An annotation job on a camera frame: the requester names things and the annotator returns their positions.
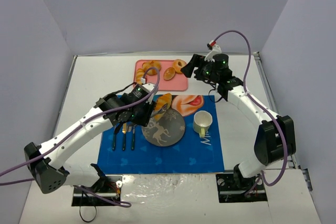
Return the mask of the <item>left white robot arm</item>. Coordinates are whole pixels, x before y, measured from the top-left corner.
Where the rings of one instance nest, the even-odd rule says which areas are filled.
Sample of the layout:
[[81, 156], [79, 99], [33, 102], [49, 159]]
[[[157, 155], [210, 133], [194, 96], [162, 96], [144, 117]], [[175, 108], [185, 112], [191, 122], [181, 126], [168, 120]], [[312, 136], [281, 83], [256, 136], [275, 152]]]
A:
[[152, 83], [137, 84], [130, 93], [118, 97], [115, 92], [99, 99], [72, 126], [51, 140], [24, 147], [27, 168], [43, 194], [62, 186], [82, 186], [93, 192], [101, 189], [108, 178], [97, 164], [78, 166], [68, 159], [97, 135], [111, 128], [119, 131], [124, 123], [146, 126], [155, 107], [157, 92]]

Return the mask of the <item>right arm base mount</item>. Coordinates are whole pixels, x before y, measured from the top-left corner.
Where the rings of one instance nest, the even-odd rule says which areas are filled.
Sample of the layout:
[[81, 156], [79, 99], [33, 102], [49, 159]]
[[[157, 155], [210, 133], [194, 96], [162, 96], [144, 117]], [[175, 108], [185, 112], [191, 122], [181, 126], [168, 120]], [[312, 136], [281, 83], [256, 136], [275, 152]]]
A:
[[267, 194], [263, 182], [258, 177], [245, 179], [237, 185], [233, 172], [216, 174], [218, 201], [224, 203], [267, 202]]

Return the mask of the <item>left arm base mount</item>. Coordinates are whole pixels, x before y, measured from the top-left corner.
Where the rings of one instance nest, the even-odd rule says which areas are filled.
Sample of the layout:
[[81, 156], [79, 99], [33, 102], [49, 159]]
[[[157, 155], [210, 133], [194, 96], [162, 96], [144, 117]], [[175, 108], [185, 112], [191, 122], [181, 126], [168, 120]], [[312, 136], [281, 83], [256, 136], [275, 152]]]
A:
[[[121, 200], [121, 188], [123, 184], [122, 175], [108, 175], [109, 182], [105, 182], [105, 184], [98, 190], [94, 192], [110, 201], [120, 201]], [[100, 207], [100, 206], [113, 206], [108, 202], [105, 202], [92, 194], [82, 193], [80, 189], [74, 188], [72, 194], [72, 207]]]

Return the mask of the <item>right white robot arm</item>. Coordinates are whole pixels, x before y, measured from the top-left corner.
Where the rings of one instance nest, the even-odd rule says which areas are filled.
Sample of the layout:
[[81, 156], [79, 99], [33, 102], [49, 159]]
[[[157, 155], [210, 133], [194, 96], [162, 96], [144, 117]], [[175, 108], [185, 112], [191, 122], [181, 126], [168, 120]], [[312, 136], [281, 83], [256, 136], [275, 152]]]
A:
[[233, 104], [257, 128], [257, 136], [249, 158], [234, 167], [234, 180], [244, 188], [266, 167], [296, 152], [295, 128], [291, 117], [280, 116], [267, 109], [233, 75], [226, 54], [216, 54], [207, 61], [194, 54], [181, 72], [187, 78], [212, 84], [220, 97]]

